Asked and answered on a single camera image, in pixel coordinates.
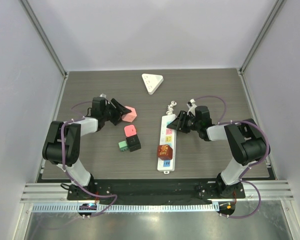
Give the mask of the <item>pink plug cube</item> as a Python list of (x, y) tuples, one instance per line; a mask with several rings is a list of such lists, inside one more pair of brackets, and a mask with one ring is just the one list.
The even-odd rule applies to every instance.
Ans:
[(132, 122), (136, 119), (136, 117), (137, 117), (137, 111), (136, 111), (135, 108), (130, 107), (130, 106), (126, 106), (126, 108), (129, 109), (130, 112), (127, 113), (127, 114), (125, 114), (125, 115), (123, 115), (123, 116), (121, 117), (121, 119), (122, 119), (124, 122), (132, 123)]

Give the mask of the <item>white power strip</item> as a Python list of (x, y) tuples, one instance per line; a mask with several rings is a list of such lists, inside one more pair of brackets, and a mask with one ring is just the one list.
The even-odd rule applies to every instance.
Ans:
[(166, 175), (175, 170), (177, 131), (168, 128), (168, 125), (176, 117), (175, 114), (171, 114), (161, 118), (160, 137), (157, 147), (157, 170)]

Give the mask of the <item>red plug cube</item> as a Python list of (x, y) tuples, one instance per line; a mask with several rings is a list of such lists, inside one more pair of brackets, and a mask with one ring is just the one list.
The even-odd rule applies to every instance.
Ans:
[(137, 134), (136, 127), (133, 124), (124, 127), (124, 134), (126, 137), (131, 137)]

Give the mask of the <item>brown orange plug cube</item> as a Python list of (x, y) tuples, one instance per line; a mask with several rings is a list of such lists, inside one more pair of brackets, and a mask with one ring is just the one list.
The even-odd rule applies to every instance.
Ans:
[(161, 160), (172, 160), (173, 159), (173, 149), (168, 144), (159, 145), (157, 147), (157, 157)]

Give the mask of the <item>green plug cube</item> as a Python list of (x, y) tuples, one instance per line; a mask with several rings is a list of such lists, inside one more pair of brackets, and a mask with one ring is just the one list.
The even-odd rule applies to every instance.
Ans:
[(121, 152), (125, 152), (125, 151), (127, 151), (129, 149), (128, 144), (127, 144), (127, 142), (125, 140), (124, 141), (120, 141), (118, 143), (118, 147), (119, 147), (119, 150)]

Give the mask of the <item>black plug cube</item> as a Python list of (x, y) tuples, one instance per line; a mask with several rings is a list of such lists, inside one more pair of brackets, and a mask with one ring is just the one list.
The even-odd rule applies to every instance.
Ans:
[(130, 152), (141, 149), (141, 142), (137, 134), (126, 137), (126, 142)]

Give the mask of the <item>white triangular socket adapter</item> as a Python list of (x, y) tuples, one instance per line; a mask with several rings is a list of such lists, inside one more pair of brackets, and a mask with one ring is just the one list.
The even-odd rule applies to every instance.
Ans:
[(149, 95), (153, 95), (164, 81), (164, 77), (157, 74), (143, 73), (141, 78)]

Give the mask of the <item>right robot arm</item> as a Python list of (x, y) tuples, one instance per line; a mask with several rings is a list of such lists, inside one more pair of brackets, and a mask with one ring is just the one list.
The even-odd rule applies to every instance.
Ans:
[(215, 179), (214, 191), (220, 198), (230, 198), (248, 168), (270, 153), (270, 146), (253, 119), (213, 124), (207, 106), (182, 110), (167, 127), (185, 134), (195, 131), (206, 142), (228, 142), (232, 158)]

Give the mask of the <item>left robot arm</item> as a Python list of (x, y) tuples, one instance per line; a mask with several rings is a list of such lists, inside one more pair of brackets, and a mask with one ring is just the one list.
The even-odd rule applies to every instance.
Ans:
[(78, 119), (52, 121), (42, 148), (42, 157), (60, 168), (71, 180), (70, 190), (75, 189), (85, 200), (96, 196), (93, 175), (86, 170), (79, 159), (81, 138), (97, 133), (106, 122), (118, 125), (122, 117), (132, 111), (114, 98), (106, 99), (103, 95), (94, 97), (87, 114), (78, 113)]

